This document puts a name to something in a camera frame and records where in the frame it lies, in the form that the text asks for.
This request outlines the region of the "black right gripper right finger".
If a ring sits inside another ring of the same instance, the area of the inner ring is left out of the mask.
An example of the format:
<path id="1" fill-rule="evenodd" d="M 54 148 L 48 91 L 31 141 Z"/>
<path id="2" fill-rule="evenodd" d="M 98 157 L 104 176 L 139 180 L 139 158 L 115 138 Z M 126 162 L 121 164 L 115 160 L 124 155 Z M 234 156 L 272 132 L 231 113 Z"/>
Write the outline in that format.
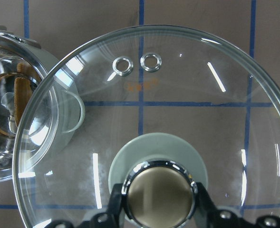
<path id="1" fill-rule="evenodd" d="M 219 208 L 213 203 L 206 188 L 196 182 L 195 212 L 193 218 L 198 228 L 239 228 L 239 218 L 229 208 Z"/>

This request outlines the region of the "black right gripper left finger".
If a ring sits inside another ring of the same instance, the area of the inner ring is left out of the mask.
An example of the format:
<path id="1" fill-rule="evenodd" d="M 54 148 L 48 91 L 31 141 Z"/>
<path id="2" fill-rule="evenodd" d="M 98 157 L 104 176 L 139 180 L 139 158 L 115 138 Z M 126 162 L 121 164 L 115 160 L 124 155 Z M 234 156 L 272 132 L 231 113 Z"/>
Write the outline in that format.
<path id="1" fill-rule="evenodd" d="M 125 213 L 123 212 L 122 183 L 113 186 L 106 212 L 98 213 L 89 221 L 83 221 L 80 228 L 122 228 Z"/>

